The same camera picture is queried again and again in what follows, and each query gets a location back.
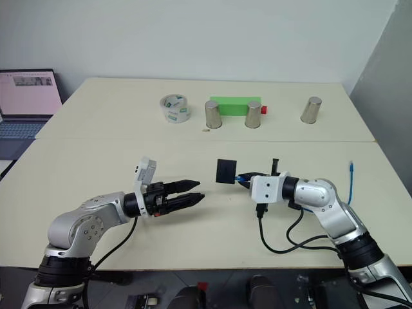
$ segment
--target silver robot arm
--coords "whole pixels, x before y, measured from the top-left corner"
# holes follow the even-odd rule
[[[288,172],[253,176],[250,195],[256,203],[288,200],[313,211],[339,251],[349,275],[363,288],[412,302],[412,289],[387,254],[382,253],[353,209],[343,203],[328,180],[300,180]],[[399,303],[364,294],[369,308],[390,308]]]
[[[78,209],[58,216],[48,229],[49,244],[35,281],[28,287],[22,309],[37,304],[71,304],[82,296],[84,280],[93,269],[90,256],[103,234],[137,216],[161,216],[196,205],[200,193],[166,199],[200,184],[192,180],[152,183],[156,162],[143,158],[136,168],[135,191],[99,195]]]

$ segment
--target black square object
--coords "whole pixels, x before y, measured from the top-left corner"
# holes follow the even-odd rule
[[[230,183],[234,185],[236,177],[236,161],[218,159],[218,168],[216,169],[216,182]]]

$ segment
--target laptop keyboard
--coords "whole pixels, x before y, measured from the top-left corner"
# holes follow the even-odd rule
[[[43,125],[1,122],[0,138],[34,138]]]

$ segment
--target black cable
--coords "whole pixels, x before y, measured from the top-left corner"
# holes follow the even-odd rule
[[[89,286],[89,278],[95,273],[97,267],[100,266],[100,264],[102,264],[104,262],[105,259],[107,259],[110,255],[112,255],[112,253],[114,253],[114,251],[116,251],[117,249],[119,249],[122,245],[124,245],[124,243],[129,240],[129,238],[132,236],[133,232],[136,229],[136,225],[137,225],[137,217],[135,217],[135,220],[133,222],[133,226],[130,229],[129,234],[127,234],[127,236],[117,245],[115,246],[113,249],[111,249],[108,253],[106,253],[97,263],[96,265],[93,267],[91,273],[89,274],[88,278],[86,278],[84,280],[84,288],[83,288],[83,293],[82,293],[82,298],[83,298],[83,306],[84,309],[89,309],[89,300],[88,300],[88,286]]]
[[[355,291],[357,291],[358,293],[369,295],[369,296],[372,296],[372,297],[386,299],[387,301],[394,301],[396,303],[404,304],[405,306],[408,306],[408,307],[412,308],[412,303],[409,302],[409,301],[406,301],[405,299],[395,297],[395,296],[392,296],[392,295],[386,295],[386,294],[382,294],[382,293],[369,291],[369,290],[363,288],[362,286],[358,285],[350,277],[349,268],[348,268],[348,266],[345,262],[344,262],[344,267],[345,267],[346,277],[348,278],[350,286],[353,289],[355,289]]]
[[[299,215],[299,217],[298,217],[298,219],[295,221],[295,222],[293,222],[293,224],[288,228],[288,230],[286,231],[286,238],[288,239],[288,241],[291,243],[291,244],[293,244],[293,245],[298,245],[296,242],[294,242],[293,240],[292,240],[292,238],[290,238],[290,232],[292,231],[292,229],[296,226],[296,225],[298,225],[299,224],[299,222],[302,220],[302,218],[303,218],[303,215],[304,215],[304,211],[303,211],[303,209],[301,209],[301,214]],[[328,238],[328,236],[327,235],[320,235],[320,236],[322,236],[322,238]],[[328,247],[328,246],[316,246],[316,247],[308,247],[308,246],[301,246],[301,248],[303,248],[303,249],[308,249],[308,250],[331,250],[331,251],[334,251],[334,252],[336,252],[336,253],[338,253],[339,254],[339,251],[336,249],[336,248],[333,248],[333,247]]]
[[[317,239],[324,238],[324,235],[314,236],[314,237],[309,238],[309,239],[307,239],[307,240],[305,240],[305,241],[302,241],[301,243],[296,244],[295,246],[293,246],[293,247],[291,247],[291,248],[289,248],[289,249],[286,249],[286,250],[276,250],[276,249],[271,248],[271,247],[266,243],[265,237],[264,237],[264,235],[263,235],[262,219],[261,219],[261,218],[258,218],[258,220],[259,220],[260,239],[262,240],[262,243],[265,245],[265,247],[266,247],[269,251],[271,251],[271,252],[273,252],[273,253],[277,253],[277,254],[289,253],[289,252],[291,252],[291,251],[293,251],[293,250],[296,250],[296,249],[298,249],[298,248],[302,248],[303,245],[305,245],[305,244],[307,244],[307,243],[309,243],[309,242],[311,242],[311,241],[313,241],[313,240],[317,240]]]

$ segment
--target gray wall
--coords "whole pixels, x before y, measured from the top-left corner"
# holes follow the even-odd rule
[[[0,0],[0,68],[86,77],[342,82],[396,0]]]
[[[412,1],[396,5],[351,99],[412,195]]]

